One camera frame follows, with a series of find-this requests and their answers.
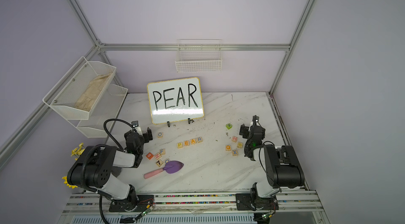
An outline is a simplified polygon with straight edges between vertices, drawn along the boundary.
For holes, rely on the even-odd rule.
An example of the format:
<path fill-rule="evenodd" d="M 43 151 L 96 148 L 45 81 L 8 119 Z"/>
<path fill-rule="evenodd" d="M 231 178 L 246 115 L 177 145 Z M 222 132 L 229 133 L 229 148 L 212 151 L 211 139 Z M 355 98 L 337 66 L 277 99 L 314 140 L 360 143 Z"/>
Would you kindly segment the sunflower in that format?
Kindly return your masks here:
<path fill-rule="evenodd" d="M 63 179 L 64 184 L 65 184 L 67 187 L 69 187 L 70 189 L 76 189 L 76 188 L 78 187 L 78 186 L 69 184 L 68 181 L 67 181 L 67 176 L 62 177 L 62 179 Z"/>

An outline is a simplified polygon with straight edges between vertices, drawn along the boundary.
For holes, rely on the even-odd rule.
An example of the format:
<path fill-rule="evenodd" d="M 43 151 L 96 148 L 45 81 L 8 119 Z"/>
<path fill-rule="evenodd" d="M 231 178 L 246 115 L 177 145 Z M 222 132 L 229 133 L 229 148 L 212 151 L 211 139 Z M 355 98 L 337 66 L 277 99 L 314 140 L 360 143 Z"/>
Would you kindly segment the green N letter block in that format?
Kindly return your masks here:
<path fill-rule="evenodd" d="M 227 128 L 228 130 L 230 130 L 232 127 L 233 127 L 232 124 L 230 124 L 230 123 L 226 124 L 226 128 Z"/>

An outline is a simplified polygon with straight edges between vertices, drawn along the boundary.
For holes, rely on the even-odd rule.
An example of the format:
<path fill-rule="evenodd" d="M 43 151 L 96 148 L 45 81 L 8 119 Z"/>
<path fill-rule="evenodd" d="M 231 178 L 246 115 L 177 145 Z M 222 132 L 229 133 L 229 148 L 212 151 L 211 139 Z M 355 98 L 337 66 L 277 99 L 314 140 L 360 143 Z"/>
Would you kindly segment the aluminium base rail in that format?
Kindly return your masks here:
<path fill-rule="evenodd" d="M 242 192 L 141 193 L 140 204 L 124 211 L 95 193 L 73 194 L 59 224 L 328 224 L 315 191 L 285 191 L 250 202 Z"/>

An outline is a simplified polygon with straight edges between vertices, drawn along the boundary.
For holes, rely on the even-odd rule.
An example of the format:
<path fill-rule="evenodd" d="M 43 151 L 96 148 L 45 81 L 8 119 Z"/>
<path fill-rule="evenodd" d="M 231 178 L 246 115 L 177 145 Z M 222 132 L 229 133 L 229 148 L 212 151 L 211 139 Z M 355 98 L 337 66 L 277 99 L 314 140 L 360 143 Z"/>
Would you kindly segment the red B letter block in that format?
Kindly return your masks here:
<path fill-rule="evenodd" d="M 154 157 L 154 155 L 153 155 L 152 153 L 148 153 L 148 154 L 146 155 L 146 157 L 147 157 L 149 160 L 151 160 L 151 159 Z"/>

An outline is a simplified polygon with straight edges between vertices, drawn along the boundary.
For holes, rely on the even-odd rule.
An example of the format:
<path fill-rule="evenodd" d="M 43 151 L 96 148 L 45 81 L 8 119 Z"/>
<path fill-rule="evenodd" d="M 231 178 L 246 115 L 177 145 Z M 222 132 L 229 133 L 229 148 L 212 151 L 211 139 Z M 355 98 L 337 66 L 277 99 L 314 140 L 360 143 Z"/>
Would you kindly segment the whiteboard with PEAR text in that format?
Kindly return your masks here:
<path fill-rule="evenodd" d="M 153 124 L 201 119 L 205 115 L 198 77 L 149 83 L 147 93 Z"/>

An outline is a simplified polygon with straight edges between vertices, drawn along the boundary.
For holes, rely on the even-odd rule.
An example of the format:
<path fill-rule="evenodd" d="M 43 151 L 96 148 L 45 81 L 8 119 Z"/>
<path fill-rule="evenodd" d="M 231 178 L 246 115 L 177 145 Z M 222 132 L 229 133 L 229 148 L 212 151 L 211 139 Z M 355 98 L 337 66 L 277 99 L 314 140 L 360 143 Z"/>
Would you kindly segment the lower white mesh shelf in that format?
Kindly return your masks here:
<path fill-rule="evenodd" d="M 105 120 L 116 118 L 119 114 L 128 89 L 110 84 L 88 120 L 81 120 L 76 128 L 87 138 L 105 138 Z"/>

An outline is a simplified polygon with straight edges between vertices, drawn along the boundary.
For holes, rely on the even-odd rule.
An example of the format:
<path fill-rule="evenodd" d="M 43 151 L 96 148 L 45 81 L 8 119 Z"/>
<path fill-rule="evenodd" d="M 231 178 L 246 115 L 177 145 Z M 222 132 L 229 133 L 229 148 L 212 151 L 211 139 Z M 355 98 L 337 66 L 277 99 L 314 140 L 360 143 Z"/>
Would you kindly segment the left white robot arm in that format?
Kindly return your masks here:
<path fill-rule="evenodd" d="M 124 134 L 124 148 L 108 129 L 109 122 L 121 122 L 130 127 Z M 143 160 L 144 145 L 153 140 L 151 128 L 142 132 L 137 121 L 129 123 L 122 119 L 107 119 L 103 129 L 116 144 L 97 144 L 86 147 L 67 173 L 66 182 L 89 192 L 94 192 L 111 201 L 136 206 L 139 198 L 133 185 L 120 181 L 115 174 L 122 168 L 138 168 Z"/>

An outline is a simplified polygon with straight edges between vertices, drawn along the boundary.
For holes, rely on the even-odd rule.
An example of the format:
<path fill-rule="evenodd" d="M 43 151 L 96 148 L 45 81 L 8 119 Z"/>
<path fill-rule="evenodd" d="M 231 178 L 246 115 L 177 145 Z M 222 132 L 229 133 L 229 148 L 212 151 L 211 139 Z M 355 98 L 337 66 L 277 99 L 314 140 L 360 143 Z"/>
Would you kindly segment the purple pink toy trowel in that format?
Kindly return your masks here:
<path fill-rule="evenodd" d="M 166 172 L 168 174 L 173 174 L 178 172 L 179 170 L 181 170 L 183 168 L 184 164 L 180 161 L 169 161 L 165 164 L 165 166 L 163 168 L 151 171 L 149 173 L 146 173 L 143 175 L 143 177 L 145 179 L 149 179 L 157 174 L 160 174 L 162 172 Z"/>

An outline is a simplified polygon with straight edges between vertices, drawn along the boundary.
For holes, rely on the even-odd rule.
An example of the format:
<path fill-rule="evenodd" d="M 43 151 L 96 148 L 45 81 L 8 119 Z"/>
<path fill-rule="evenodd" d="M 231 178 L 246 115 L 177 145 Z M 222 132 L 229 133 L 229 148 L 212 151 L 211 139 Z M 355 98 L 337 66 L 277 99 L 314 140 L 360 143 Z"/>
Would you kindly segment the black Z letter block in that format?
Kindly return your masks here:
<path fill-rule="evenodd" d="M 158 167 L 161 167 L 163 164 L 164 164 L 164 162 L 163 162 L 162 160 L 157 160 L 157 161 L 156 161 L 156 165 L 157 165 Z"/>

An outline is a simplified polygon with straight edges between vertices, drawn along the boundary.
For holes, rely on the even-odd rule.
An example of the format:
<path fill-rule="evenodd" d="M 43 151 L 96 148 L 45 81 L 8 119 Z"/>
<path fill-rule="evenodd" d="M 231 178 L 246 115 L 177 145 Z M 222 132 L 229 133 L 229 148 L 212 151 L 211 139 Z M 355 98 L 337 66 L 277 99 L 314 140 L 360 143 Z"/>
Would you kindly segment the yellow flower bouquet vase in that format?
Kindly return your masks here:
<path fill-rule="evenodd" d="M 74 157 L 75 161 L 82 155 L 85 150 L 84 143 L 80 143 L 79 146 L 71 151 L 71 157 Z"/>

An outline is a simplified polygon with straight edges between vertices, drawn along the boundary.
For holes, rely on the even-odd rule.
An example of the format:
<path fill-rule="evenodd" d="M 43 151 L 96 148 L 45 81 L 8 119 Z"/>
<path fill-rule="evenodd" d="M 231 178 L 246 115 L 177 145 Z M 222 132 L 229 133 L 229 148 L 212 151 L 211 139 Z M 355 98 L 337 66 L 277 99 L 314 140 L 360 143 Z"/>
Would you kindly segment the upper white mesh shelf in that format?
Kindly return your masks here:
<path fill-rule="evenodd" d="M 98 75 L 109 73 L 111 76 L 90 112 L 76 109 L 74 105 L 89 83 Z M 43 103 L 66 120 L 88 120 L 115 75 L 116 67 L 81 57 L 43 98 Z"/>

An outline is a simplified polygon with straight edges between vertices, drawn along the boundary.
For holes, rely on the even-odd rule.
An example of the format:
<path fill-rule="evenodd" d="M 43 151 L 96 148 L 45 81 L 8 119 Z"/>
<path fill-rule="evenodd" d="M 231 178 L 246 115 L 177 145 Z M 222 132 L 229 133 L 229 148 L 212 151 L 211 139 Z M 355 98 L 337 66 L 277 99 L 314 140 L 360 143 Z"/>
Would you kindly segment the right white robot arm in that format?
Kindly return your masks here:
<path fill-rule="evenodd" d="M 277 147 L 264 141 L 265 129 L 254 115 L 249 126 L 241 125 L 239 134 L 246 139 L 244 156 L 258 162 L 265 180 L 255 182 L 249 193 L 236 194 L 237 210 L 278 210 L 276 195 L 283 189 L 304 186 L 305 176 L 292 146 Z"/>

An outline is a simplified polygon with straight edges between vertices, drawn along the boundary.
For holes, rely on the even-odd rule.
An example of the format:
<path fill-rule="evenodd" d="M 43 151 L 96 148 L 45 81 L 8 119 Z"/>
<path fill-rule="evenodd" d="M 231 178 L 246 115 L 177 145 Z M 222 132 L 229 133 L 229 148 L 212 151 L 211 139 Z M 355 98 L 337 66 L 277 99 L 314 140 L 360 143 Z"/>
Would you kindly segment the beige cloth in shelf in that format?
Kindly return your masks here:
<path fill-rule="evenodd" d="M 82 111 L 90 112 L 110 76 L 111 73 L 98 75 L 94 78 L 76 101 L 74 107 Z"/>

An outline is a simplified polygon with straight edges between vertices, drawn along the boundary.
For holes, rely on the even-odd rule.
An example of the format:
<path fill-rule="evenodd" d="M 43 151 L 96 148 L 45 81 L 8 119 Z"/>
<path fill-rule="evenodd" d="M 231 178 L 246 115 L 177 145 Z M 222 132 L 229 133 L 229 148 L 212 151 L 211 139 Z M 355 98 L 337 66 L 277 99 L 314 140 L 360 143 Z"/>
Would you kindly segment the white mesh shelf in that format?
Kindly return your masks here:
<path fill-rule="evenodd" d="M 87 138 L 105 138 L 105 120 L 116 118 L 119 114 L 128 89 L 110 84 L 88 120 L 81 120 L 76 128 Z"/>
<path fill-rule="evenodd" d="M 74 105 L 89 83 L 98 75 L 109 73 L 111 76 L 90 112 L 76 109 Z M 115 75 L 116 67 L 81 57 L 43 98 L 43 103 L 66 120 L 88 120 Z"/>

